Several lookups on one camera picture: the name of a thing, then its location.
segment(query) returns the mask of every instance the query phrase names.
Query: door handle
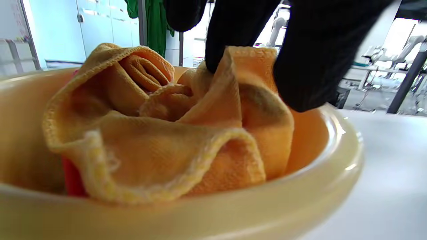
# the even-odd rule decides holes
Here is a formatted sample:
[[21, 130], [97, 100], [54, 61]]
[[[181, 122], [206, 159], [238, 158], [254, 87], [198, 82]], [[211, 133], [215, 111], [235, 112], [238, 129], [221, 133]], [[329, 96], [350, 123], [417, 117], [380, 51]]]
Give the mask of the door handle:
[[83, 17], [83, 15], [81, 15], [80, 13], [77, 14], [77, 21], [79, 23], [84, 23], [85, 22], [85, 18]]

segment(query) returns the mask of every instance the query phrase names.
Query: finger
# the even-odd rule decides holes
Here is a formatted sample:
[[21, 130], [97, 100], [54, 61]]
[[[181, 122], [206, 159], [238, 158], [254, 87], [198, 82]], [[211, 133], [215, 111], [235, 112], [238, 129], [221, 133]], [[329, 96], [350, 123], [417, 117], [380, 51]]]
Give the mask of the finger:
[[175, 31], [192, 29], [202, 19], [207, 0], [163, 0], [166, 20]]
[[273, 70], [283, 101], [304, 112], [332, 100], [359, 45], [391, 1], [295, 1]]
[[217, 0], [206, 40], [206, 67], [216, 71], [226, 46], [253, 46], [280, 0]]

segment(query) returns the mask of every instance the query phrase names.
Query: microfiber cloth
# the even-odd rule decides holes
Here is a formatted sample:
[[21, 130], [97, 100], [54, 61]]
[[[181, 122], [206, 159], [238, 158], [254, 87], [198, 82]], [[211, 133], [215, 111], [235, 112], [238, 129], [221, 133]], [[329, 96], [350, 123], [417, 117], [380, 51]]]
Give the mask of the microfiber cloth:
[[47, 104], [49, 149], [92, 198], [119, 204], [235, 190], [285, 173], [293, 118], [271, 75], [275, 51], [228, 47], [174, 79], [147, 47], [99, 45]]

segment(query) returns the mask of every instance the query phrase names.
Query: floor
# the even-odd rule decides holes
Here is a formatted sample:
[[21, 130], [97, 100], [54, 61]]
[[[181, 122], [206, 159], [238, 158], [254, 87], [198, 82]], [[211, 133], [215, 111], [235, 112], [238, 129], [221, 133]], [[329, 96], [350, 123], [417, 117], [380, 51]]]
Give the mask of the floor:
[[[382, 90], [375, 90], [375, 91], [368, 91], [362, 92], [357, 89], [351, 89], [350, 94], [348, 95], [347, 101], [345, 102], [344, 109], [354, 110], [354, 107], [356, 104], [360, 103], [364, 96], [366, 95], [365, 100], [362, 102], [359, 107], [363, 111], [383, 111], [386, 112], [388, 107], [390, 106], [393, 98], [395, 97], [396, 93], [390, 92], [390, 91], [382, 91]], [[418, 107], [415, 106], [415, 98], [408, 94], [404, 102], [402, 103], [402, 106], [399, 110], [400, 114], [405, 115], [420, 115], [420, 116], [427, 116], [427, 96], [426, 95], [420, 95], [418, 97], [418, 100], [420, 103], [418, 104]]]

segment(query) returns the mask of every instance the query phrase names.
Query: green cloth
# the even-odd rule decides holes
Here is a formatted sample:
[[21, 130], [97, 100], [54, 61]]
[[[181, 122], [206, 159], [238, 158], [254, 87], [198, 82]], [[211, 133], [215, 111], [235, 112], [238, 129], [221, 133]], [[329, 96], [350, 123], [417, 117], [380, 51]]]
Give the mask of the green cloth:
[[[125, 0], [125, 2], [128, 5], [129, 17], [137, 18], [138, 0]], [[167, 31], [169, 30], [172, 37], [175, 36], [175, 31], [167, 23], [163, 0], [146, 0], [145, 11], [147, 16], [147, 46], [164, 57]]]

